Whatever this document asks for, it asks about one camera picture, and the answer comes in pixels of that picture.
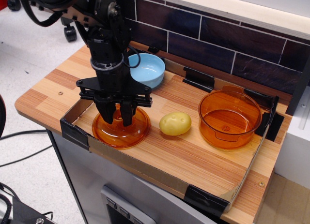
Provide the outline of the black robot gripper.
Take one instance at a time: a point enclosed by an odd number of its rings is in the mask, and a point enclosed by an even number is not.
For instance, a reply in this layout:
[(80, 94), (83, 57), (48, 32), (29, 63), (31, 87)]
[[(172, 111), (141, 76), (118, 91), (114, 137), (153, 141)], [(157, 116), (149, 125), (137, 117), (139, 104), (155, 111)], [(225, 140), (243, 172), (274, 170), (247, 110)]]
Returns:
[(134, 107), (151, 107), (152, 89), (132, 78), (124, 57), (116, 62), (105, 63), (94, 59), (90, 62), (96, 76), (80, 79), (76, 85), (80, 88), (82, 99), (95, 102), (97, 110), (106, 123), (113, 123), (115, 104), (120, 104), (124, 127), (132, 124)]

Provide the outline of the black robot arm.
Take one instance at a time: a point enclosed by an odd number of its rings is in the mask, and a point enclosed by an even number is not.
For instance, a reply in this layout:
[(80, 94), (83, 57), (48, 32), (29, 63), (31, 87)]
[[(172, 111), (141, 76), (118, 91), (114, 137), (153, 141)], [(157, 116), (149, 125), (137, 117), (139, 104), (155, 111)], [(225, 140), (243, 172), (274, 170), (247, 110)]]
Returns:
[(131, 30), (116, 0), (21, 0), (30, 19), (48, 27), (60, 18), (74, 21), (91, 53), (96, 76), (78, 80), (82, 99), (94, 101), (103, 120), (113, 123), (116, 109), (129, 126), (138, 106), (150, 107), (151, 88), (134, 80), (128, 59)]

